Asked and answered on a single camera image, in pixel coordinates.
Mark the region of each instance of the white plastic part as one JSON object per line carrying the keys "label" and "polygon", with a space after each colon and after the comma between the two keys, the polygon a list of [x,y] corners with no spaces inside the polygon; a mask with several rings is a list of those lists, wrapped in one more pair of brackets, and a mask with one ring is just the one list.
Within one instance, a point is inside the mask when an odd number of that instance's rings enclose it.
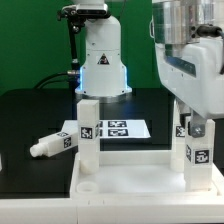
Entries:
{"label": "white plastic part", "polygon": [[131,92],[127,69],[121,62],[121,27],[118,20],[87,21],[86,62],[81,68],[77,94],[90,97],[117,97]]}
{"label": "white plastic part", "polygon": [[176,100],[173,107],[173,131],[170,167],[176,172],[184,172],[185,128],[180,124],[180,113]]}
{"label": "white plastic part", "polygon": [[215,122],[208,120],[205,136],[193,138],[188,135],[186,125],[186,155],[184,179],[186,191],[209,190],[212,187],[212,163],[214,150]]}
{"label": "white plastic part", "polygon": [[77,118],[80,168],[83,173],[95,173],[99,169],[99,101],[81,100],[77,104]]}
{"label": "white plastic part", "polygon": [[[212,188],[185,191],[184,174],[170,170],[170,151],[100,152],[97,173],[80,172],[76,154],[71,197],[80,224],[223,223],[224,178],[213,165]],[[94,182],[95,194],[78,192]]]}
{"label": "white plastic part", "polygon": [[224,117],[224,76],[221,39],[200,38],[200,43],[187,44],[182,60],[196,67],[196,77],[174,68],[165,61],[164,46],[156,44],[159,76],[162,84],[186,105],[206,119]]}
{"label": "white plastic part", "polygon": [[39,139],[39,143],[30,148],[33,157],[54,156],[78,145],[78,127],[68,128],[56,134]]}

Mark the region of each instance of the white platform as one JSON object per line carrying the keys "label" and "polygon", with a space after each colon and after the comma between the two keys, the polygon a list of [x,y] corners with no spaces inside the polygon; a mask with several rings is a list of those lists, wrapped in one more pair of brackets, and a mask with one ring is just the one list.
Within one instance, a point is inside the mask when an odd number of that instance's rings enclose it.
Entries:
{"label": "white platform", "polygon": [[87,176],[77,154],[70,198],[0,200],[0,223],[224,223],[218,169],[210,191],[185,192],[183,174],[172,172],[169,161],[170,151],[101,152],[99,172]]}

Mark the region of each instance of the blue light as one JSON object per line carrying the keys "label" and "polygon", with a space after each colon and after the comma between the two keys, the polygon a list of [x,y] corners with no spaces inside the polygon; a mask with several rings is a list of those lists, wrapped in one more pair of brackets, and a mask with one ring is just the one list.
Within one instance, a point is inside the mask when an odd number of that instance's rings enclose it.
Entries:
{"label": "blue light", "polygon": [[128,89],[127,67],[124,66],[125,89]]}
{"label": "blue light", "polygon": [[80,68],[80,85],[79,85],[79,88],[80,90],[82,90],[82,77],[83,77],[83,68],[81,67]]}

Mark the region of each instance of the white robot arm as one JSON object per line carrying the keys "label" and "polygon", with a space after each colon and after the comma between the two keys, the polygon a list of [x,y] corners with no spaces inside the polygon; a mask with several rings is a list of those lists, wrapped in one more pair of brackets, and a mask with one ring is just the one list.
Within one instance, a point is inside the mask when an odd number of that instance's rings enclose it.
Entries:
{"label": "white robot arm", "polygon": [[152,3],[151,30],[161,82],[177,97],[180,113],[185,108],[191,116],[183,149],[186,186],[210,189],[215,129],[210,119],[224,117],[224,1]]}
{"label": "white robot arm", "polygon": [[77,98],[99,99],[104,103],[126,98],[132,90],[127,86],[127,69],[121,62],[119,21],[110,15],[102,0],[76,3],[64,7],[60,17],[68,19],[70,34],[77,34],[86,27],[86,61],[80,68],[80,85],[75,90]]}

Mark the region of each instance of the tube cap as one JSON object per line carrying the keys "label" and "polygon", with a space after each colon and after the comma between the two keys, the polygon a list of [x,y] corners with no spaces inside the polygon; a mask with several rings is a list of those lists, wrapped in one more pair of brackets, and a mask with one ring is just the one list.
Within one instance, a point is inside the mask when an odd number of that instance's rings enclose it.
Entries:
{"label": "tube cap", "polygon": [[30,154],[33,157],[42,156],[47,150],[47,146],[43,143],[39,143],[30,148]]}

